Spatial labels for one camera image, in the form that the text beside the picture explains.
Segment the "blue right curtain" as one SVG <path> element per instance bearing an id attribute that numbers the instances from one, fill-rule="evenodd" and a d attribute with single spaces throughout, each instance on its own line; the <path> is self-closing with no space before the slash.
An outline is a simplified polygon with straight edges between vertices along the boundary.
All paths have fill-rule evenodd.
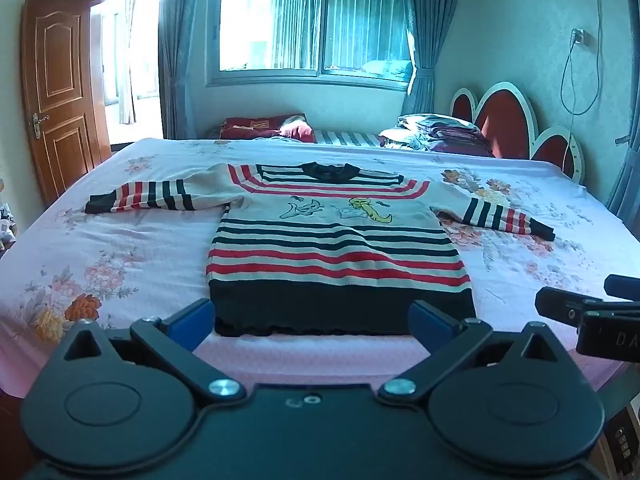
<path id="1" fill-rule="evenodd" d="M 405 0 L 407 38 L 412 65 L 402 112 L 434 110 L 435 67 L 458 0 Z"/>

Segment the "striped knit sweater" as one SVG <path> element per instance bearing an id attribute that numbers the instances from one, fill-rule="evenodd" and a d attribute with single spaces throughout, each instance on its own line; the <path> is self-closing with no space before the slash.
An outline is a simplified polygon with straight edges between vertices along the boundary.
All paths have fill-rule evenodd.
<path id="1" fill-rule="evenodd" d="M 136 181 L 89 198 L 89 214 L 221 210 L 206 281 L 215 328 L 242 335 L 405 336 L 423 301 L 456 320 L 472 284 L 442 220 L 554 240 L 525 212 L 446 182 L 352 165 L 231 165 Z"/>

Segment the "large window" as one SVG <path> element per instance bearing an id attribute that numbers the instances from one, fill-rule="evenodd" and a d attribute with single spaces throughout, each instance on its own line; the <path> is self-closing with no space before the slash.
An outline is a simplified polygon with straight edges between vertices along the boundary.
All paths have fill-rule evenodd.
<path id="1" fill-rule="evenodd" d="M 405 0 L 207 0 L 207 81 L 404 88 Z"/>

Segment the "blue curtain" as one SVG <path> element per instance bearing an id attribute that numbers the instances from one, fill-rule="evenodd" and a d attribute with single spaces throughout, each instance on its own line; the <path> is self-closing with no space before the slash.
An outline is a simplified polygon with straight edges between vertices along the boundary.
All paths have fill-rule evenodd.
<path id="1" fill-rule="evenodd" d="M 412 65 L 402 112 L 434 110 L 435 67 L 458 0 L 405 0 L 407 38 Z"/>
<path id="2" fill-rule="evenodd" d="M 162 0 L 158 16 L 158 78 L 163 133 L 168 140 L 195 136 L 189 67 L 198 0 Z"/>

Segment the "floral bed sheet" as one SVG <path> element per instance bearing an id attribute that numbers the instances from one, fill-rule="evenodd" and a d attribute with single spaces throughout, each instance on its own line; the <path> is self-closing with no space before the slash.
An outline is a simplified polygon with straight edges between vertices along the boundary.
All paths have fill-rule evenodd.
<path id="1" fill-rule="evenodd" d="M 93 194 L 117 185 L 188 176 L 218 162 L 348 164 L 442 181 L 552 226 L 544 242 L 447 223 L 473 287 L 477 314 L 497 330 L 533 321 L 536 292 L 551 286 L 603 295 L 611 274 L 637 275 L 638 240 L 586 189 L 548 162 L 386 148 L 263 141 L 132 144 L 76 182 L 1 260 L 1 385 L 24 396 L 79 315 L 106 327 L 171 315 L 205 297 L 206 256 L 220 213 L 139 210 L 86 214 Z"/>

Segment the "striped pillow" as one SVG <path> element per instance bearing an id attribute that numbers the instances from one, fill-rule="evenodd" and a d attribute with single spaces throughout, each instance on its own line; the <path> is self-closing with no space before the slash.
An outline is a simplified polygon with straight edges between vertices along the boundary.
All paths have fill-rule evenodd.
<path id="1" fill-rule="evenodd" d="M 314 137 L 318 144 L 363 146 L 364 148 L 379 148 L 381 146 L 380 138 L 371 133 L 316 129 Z"/>

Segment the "wall power socket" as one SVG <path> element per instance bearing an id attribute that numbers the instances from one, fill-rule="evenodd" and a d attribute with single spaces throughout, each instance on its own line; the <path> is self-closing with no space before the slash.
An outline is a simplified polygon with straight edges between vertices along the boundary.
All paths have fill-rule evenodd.
<path id="1" fill-rule="evenodd" d="M 573 46 L 591 49 L 597 45 L 597 39 L 583 28 L 573 28 L 570 33 L 570 43 Z"/>

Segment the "red white headboard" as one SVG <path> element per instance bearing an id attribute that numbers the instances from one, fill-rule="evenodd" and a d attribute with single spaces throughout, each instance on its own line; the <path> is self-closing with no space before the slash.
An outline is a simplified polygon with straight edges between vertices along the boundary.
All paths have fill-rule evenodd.
<path id="1" fill-rule="evenodd" d="M 479 100 L 462 87 L 452 96 L 449 113 L 476 125 L 495 158 L 551 162 L 582 184 L 585 159 L 574 134 L 562 126 L 540 131 L 532 104 L 512 82 L 493 84 Z"/>

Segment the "blue left curtain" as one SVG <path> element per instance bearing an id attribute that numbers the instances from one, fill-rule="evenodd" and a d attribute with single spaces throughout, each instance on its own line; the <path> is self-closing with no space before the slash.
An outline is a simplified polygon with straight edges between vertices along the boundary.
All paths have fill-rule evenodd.
<path id="1" fill-rule="evenodd" d="M 158 16 L 158 78 L 163 133 L 168 140 L 195 136 L 189 67 L 198 0 L 162 0 Z"/>

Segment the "brown wooden door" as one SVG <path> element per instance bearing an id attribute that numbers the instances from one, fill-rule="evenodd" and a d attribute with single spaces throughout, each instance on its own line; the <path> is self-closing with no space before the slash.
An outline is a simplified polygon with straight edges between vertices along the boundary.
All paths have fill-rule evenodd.
<path id="1" fill-rule="evenodd" d="M 94 98 L 88 0 L 25 0 L 23 106 L 46 205 L 111 157 L 104 105 Z"/>

